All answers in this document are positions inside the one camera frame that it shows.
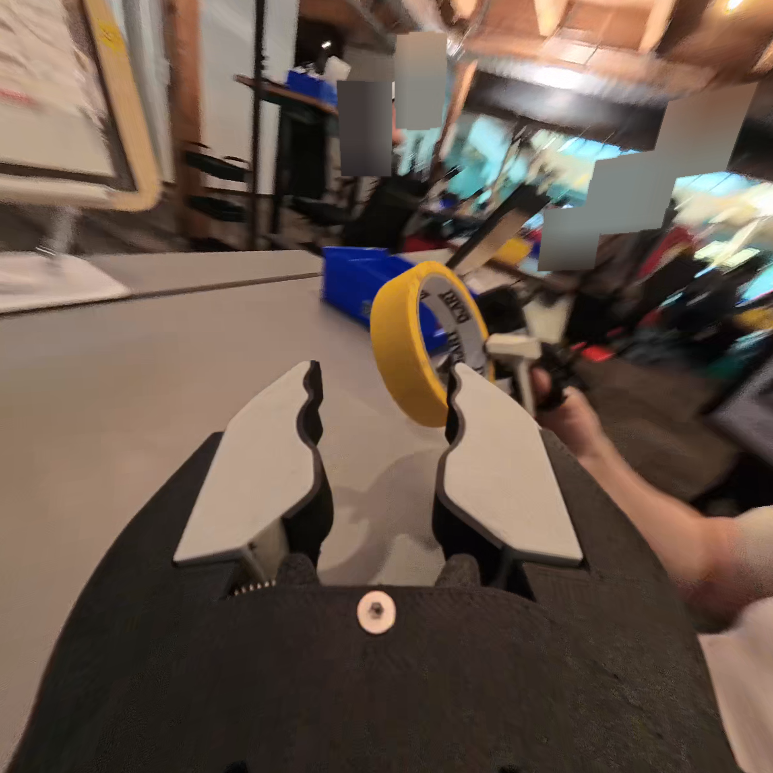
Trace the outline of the black metal shelf rack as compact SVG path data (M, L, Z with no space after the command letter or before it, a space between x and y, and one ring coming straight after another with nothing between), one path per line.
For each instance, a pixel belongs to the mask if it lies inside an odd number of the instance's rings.
M175 2L170 104L180 236L196 251L260 249L279 176L281 109L311 117L285 86L300 2Z

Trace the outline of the white tablet stand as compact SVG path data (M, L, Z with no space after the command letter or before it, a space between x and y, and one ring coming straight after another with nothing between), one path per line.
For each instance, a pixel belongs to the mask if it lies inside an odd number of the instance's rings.
M117 279L70 253L81 211L56 208L48 236L34 251L1 256L1 315L118 301L130 295Z

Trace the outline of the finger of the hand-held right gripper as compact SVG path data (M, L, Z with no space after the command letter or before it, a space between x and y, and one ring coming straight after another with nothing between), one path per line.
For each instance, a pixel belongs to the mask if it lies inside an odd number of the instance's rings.
M527 334L492 334L486 340L486 352L491 359L499 362L535 362L542 356L542 343Z

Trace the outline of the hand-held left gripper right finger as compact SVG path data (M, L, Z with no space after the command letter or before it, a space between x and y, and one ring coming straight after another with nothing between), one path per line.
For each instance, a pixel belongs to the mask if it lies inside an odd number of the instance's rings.
M482 585L525 564L579 569L585 556L539 425L466 364L452 366L431 526L444 558L470 556Z

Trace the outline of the person's right hand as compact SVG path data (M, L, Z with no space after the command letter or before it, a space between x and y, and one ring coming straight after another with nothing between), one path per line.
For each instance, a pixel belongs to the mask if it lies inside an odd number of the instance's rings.
M540 366L533 366L530 379L536 418L583 464L600 459L610 443L597 414L585 395L573 386L555 380Z

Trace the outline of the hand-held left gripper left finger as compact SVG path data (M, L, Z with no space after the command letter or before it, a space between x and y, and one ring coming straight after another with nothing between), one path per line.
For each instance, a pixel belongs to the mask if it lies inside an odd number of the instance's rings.
M290 555L317 569L334 521L321 452L318 361L298 363L223 432L173 556L176 566L235 563L260 583Z

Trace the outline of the blue plastic bin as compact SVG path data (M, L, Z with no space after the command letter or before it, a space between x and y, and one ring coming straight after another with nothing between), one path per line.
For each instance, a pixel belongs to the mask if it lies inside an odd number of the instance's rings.
M429 253L414 264L385 249L327 246L323 263L321 299L368 329L372 302L383 285L419 265L440 261Z

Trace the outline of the small blue storage crate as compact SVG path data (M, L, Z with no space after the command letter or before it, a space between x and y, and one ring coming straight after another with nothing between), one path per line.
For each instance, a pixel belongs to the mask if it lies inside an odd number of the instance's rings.
M287 72L285 86L289 91L308 97L313 101L337 108L336 85L327 82L316 72L295 68Z

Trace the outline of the grey desk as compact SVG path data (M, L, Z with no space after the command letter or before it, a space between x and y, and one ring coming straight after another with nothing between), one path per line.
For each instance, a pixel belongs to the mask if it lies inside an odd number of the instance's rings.
M321 577L429 584L446 443L386 392L365 329L302 251L95 256L129 299L2 317L1 755L58 634L131 518L200 444L304 360L322 367L335 500Z

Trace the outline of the person's right forearm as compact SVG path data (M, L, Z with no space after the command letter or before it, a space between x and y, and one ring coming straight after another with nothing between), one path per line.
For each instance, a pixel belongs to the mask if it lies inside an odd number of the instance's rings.
M754 600L739 518L704 517L654 488L606 438L578 459L641 533L693 611L729 623Z

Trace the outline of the black office chair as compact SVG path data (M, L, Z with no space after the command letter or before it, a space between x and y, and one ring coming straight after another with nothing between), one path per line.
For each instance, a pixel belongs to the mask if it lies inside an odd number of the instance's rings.
M426 180L410 176L382 178L372 189L362 211L343 227L345 247L401 250L404 232L430 190Z

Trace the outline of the yellow tape roll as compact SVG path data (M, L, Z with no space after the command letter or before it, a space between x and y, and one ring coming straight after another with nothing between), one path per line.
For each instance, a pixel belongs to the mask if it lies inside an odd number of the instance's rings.
M448 416L448 387L435 369L420 327L425 306L446 336L451 366L464 363L495 382L488 358L488 328L475 299L447 266L426 261L393 278L377 292L370 338L382 381L397 406L426 428L440 428Z

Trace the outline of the printed instruction sheet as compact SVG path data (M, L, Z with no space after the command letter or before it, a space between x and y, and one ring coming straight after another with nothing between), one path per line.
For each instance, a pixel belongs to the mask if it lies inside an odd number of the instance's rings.
M94 56L82 2L1 2L2 165L115 177Z

